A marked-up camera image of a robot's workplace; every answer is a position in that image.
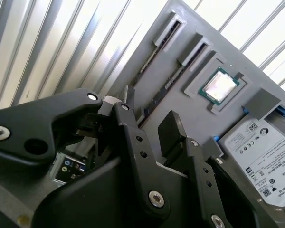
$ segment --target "hard drive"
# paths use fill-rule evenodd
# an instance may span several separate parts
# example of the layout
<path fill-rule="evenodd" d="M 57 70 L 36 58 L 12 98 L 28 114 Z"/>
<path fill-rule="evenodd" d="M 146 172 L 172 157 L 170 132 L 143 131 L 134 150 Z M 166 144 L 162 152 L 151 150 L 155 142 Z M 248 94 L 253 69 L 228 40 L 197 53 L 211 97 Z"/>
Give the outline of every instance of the hard drive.
<path fill-rule="evenodd" d="M 247 114 L 218 142 L 223 158 L 272 218 L 285 227 L 285 117 Z"/>

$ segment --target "white louvered wall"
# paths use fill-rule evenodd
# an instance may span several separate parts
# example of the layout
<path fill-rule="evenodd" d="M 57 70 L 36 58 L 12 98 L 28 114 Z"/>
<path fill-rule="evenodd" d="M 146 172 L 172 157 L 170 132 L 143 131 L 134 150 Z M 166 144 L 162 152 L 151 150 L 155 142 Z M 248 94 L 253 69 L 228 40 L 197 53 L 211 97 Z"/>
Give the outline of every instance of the white louvered wall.
<path fill-rule="evenodd" d="M 0 0 L 0 109 L 106 95 L 167 0 Z M 185 0 L 285 90 L 285 0 Z"/>

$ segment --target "black mounting arm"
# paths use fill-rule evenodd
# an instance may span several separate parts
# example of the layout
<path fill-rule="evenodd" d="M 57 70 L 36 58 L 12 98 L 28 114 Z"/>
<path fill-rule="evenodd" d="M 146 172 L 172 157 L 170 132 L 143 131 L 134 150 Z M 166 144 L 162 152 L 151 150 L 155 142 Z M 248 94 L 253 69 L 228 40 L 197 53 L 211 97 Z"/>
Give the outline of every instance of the black mounting arm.
<path fill-rule="evenodd" d="M 102 102 L 78 89 L 0 110 L 0 160 L 37 176 L 48 171 L 59 148 L 83 136 L 98 139 L 91 171 L 50 193 L 35 212 L 33 228 L 277 227 L 222 159 L 204 161 L 175 112 L 158 132 L 165 165 L 155 161 L 130 105 Z M 231 214 L 225 188 L 248 219 Z"/>

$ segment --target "chip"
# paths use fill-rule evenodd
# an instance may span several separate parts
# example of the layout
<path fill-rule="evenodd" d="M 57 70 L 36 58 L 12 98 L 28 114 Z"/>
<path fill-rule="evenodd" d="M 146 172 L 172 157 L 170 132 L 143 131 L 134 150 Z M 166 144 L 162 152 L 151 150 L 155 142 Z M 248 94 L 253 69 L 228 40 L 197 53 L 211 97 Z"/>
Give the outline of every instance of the chip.
<path fill-rule="evenodd" d="M 199 93 L 213 103 L 220 105 L 225 98 L 239 85 L 239 82 L 228 75 L 223 69 L 218 70 L 199 90 Z"/>

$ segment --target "white sticker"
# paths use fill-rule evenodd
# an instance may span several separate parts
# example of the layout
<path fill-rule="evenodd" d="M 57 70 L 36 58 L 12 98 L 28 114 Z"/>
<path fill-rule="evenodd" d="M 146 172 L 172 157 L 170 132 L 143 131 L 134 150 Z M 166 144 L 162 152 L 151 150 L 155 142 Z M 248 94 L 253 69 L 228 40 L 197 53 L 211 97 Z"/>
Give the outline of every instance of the white sticker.
<path fill-rule="evenodd" d="M 285 136 L 265 120 L 247 115 L 219 144 L 271 205 L 285 206 Z"/>

